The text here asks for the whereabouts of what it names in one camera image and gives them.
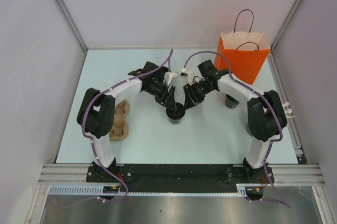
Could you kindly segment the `black coffee cup lid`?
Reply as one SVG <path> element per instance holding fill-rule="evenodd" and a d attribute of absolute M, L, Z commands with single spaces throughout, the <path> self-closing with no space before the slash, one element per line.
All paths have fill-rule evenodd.
<path fill-rule="evenodd" d="M 166 109 L 166 115 L 169 119 L 179 120 L 185 115 L 185 107 L 183 104 L 176 102 L 176 110 Z"/>

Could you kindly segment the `stack of black cups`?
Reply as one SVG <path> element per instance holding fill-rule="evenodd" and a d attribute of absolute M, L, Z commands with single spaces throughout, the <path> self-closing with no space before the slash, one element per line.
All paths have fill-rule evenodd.
<path fill-rule="evenodd" d="M 225 105 L 227 108 L 233 109 L 236 108 L 239 105 L 239 101 L 237 101 L 235 98 L 232 96 L 226 94 L 225 95 Z"/>

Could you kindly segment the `orange paper bag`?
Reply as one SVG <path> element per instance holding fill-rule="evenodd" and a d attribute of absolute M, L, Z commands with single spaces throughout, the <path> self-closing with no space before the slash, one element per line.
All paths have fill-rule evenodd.
<path fill-rule="evenodd" d="M 217 69 L 231 69 L 231 72 L 240 80 L 252 85 L 268 54 L 271 46 L 264 32 L 237 31 L 221 33 L 217 46 L 217 55 L 214 65 Z"/>

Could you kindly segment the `single black coffee cup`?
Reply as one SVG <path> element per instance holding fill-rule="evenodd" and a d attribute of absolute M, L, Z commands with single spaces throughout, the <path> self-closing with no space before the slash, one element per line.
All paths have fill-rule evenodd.
<path fill-rule="evenodd" d="M 169 121 L 172 124 L 176 125 L 176 124 L 179 124 L 182 121 L 182 119 L 183 119 L 182 117 L 170 117 Z"/>

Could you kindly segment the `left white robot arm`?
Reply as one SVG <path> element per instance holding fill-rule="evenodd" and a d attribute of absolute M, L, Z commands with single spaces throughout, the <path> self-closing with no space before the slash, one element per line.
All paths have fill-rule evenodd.
<path fill-rule="evenodd" d="M 172 79 L 177 76 L 178 73 L 165 66 L 146 62 L 143 68 L 129 72 L 128 77 L 106 90 L 89 88 L 86 91 L 76 120 L 84 137 L 91 141 L 94 161 L 100 165 L 97 174 L 104 181 L 109 182 L 116 177 L 116 168 L 111 166 L 115 156 L 108 137 L 116 105 L 128 96 L 144 91 L 154 96 L 161 106 L 177 111 L 175 87 L 171 85 Z"/>

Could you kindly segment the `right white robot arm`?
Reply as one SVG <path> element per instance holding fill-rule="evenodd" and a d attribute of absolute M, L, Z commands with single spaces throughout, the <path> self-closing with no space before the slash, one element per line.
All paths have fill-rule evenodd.
<path fill-rule="evenodd" d="M 288 123 L 278 93 L 274 90 L 260 93 L 227 69 L 218 70 L 210 60 L 199 64 L 198 69 L 203 76 L 198 82 L 194 80 L 192 70 L 181 70 L 181 76 L 188 81 L 183 86 L 184 108 L 197 106 L 212 91 L 224 93 L 246 106 L 247 126 L 253 139 L 243 161 L 243 177 L 248 182 L 256 182 L 261 178 L 262 171 L 267 171 L 267 157 L 272 143 L 277 141 L 277 136 L 282 138 L 282 129 Z"/>

